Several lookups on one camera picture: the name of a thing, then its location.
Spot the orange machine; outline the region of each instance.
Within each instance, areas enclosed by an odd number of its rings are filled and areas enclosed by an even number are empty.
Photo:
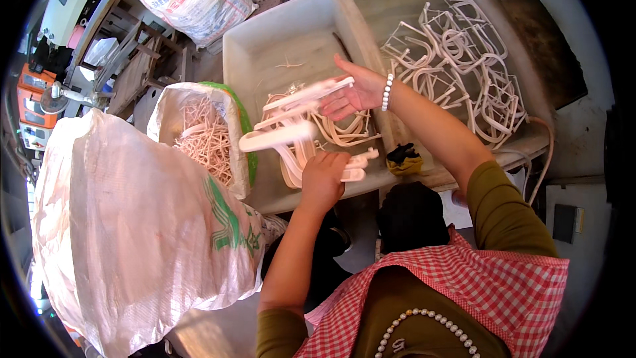
[[[18,108],[20,121],[46,129],[52,129],[57,122],[57,115],[45,114],[40,107],[42,93],[55,82],[55,74],[42,71],[36,74],[28,70],[28,63],[24,64],[18,80]]]

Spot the olive green shirt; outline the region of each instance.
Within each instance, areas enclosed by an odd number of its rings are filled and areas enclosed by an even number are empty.
[[[466,198],[479,249],[557,257],[545,225],[496,162],[483,163],[473,172]],[[391,266],[378,270],[370,283],[351,357],[373,357],[391,322],[413,308],[426,308],[446,316],[469,335],[482,357],[510,356],[504,342],[460,306],[430,288],[408,269]],[[257,326],[258,358],[292,357],[307,337],[304,319],[285,309],[261,312]],[[403,349],[399,344],[392,346],[398,339],[404,339]],[[470,357],[468,349],[454,334],[439,322],[422,315],[414,315],[400,323],[382,353],[383,358],[409,354]]]

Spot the black pants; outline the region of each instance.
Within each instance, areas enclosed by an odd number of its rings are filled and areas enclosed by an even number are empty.
[[[420,182],[394,186],[378,211],[376,221],[386,253],[446,245],[449,242],[441,197]],[[330,210],[322,221],[314,244],[305,313],[320,305],[340,283],[352,275],[333,259],[344,253],[346,244],[332,227],[342,228],[335,213]],[[282,235],[265,253],[261,269],[263,280],[281,240]]]

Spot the metal disc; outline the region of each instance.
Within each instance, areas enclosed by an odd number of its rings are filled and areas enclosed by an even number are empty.
[[[42,93],[40,107],[42,107],[42,111],[44,111],[45,114],[55,115],[59,114],[69,106],[69,99],[65,96],[53,98],[51,97],[51,90],[52,88],[46,88],[46,90]]]

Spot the gingham fabric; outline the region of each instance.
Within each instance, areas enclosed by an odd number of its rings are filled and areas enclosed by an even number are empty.
[[[501,338],[513,357],[538,357],[557,318],[569,260],[475,251],[453,226],[449,234],[446,246],[388,254],[343,282],[305,316],[314,334],[294,356],[348,357],[373,275],[397,265],[457,303]]]

